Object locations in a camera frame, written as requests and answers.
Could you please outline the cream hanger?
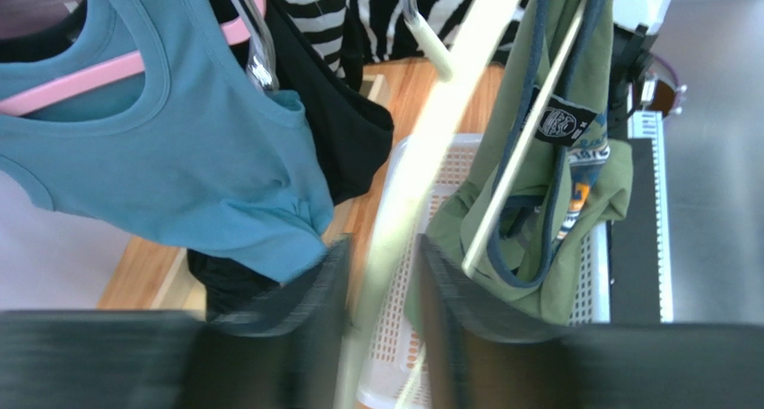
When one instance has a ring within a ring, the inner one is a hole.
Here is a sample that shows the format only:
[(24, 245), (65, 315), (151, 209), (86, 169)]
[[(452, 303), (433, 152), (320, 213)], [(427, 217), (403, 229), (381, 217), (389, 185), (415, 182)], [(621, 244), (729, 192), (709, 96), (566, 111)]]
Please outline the cream hanger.
[[(378, 212), (370, 244), (366, 274), (360, 296), (355, 301), (346, 362), (338, 385), (335, 406), (351, 408), (355, 404), (363, 362), (367, 357), (372, 332), (383, 306), (383, 299), (423, 210), (426, 197), (438, 174), (447, 148), (462, 118), (467, 102), (499, 41), (501, 28), (519, 0), (475, 0), (465, 26), (453, 47), (455, 73), (448, 81), (439, 81), (428, 97), (417, 126), (386, 191)], [(543, 82), (527, 114), (517, 144), (500, 176), (497, 190), (475, 233), (473, 242), (456, 269), (473, 278), (483, 251), (497, 226), (504, 204), (517, 178), (517, 172), (534, 138), (543, 112), (566, 63), (581, 25), (579, 18), (570, 24), (560, 53)]]

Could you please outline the pink hanger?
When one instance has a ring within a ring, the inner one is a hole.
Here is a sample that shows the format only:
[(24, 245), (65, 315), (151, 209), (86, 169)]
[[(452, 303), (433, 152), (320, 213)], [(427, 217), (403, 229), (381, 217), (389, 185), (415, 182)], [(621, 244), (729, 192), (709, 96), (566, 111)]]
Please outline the pink hanger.
[[(274, 89), (277, 86), (273, 74), (275, 56), (264, 19), (266, 0), (231, 2), (239, 17), (224, 23), (221, 31), (230, 45), (245, 41), (250, 43), (250, 67), (247, 72), (262, 86)], [(134, 51), (17, 93), (1, 101), (1, 112), (9, 116), (23, 116), (143, 71), (143, 59), (138, 51)]]

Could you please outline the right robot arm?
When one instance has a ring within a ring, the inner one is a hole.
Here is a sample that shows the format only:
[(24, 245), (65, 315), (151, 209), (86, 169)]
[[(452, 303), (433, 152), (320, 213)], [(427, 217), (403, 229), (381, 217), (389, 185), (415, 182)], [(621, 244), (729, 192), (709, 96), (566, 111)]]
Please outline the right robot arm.
[(628, 137), (637, 113), (680, 115), (687, 86), (652, 52), (672, 0), (613, 0), (614, 43), (608, 107), (608, 134)]

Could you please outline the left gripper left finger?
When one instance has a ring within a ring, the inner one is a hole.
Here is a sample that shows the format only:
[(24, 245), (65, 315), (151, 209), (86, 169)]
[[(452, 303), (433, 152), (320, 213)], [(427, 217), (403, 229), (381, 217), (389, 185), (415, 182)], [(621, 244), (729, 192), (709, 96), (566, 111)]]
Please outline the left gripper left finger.
[(330, 408), (352, 240), (243, 310), (16, 310), (1, 316), (4, 408)]

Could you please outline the blue tank top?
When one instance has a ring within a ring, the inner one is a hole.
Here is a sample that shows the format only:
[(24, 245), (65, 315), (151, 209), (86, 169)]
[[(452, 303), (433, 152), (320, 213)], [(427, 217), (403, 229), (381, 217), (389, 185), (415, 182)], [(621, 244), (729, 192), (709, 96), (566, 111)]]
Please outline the blue tank top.
[(326, 252), (334, 204), (295, 91), (248, 80), (209, 0), (87, 0), (62, 53), (4, 63), (10, 97), (138, 52), (144, 71), (1, 118), (1, 168), (37, 207), (227, 257), (286, 283)]

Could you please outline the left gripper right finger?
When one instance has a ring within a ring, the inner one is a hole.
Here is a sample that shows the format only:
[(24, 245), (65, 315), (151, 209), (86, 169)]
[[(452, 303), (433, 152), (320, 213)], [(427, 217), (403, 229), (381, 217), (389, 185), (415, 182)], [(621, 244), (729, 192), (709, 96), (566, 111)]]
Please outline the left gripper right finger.
[(435, 408), (760, 408), (760, 326), (555, 326), (467, 278), (426, 236), (417, 266)]

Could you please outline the green tank top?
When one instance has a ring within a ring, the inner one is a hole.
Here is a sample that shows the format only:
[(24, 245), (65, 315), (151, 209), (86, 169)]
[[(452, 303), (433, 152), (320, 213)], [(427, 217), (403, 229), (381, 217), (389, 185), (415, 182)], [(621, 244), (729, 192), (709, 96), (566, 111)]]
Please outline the green tank top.
[(584, 237), (621, 220), (630, 146), (608, 136), (613, 0), (529, 0), (491, 118), (464, 183), (426, 229), (455, 267), (493, 198), (528, 112), (575, 18), (581, 25), (473, 279), (532, 317), (567, 325)]

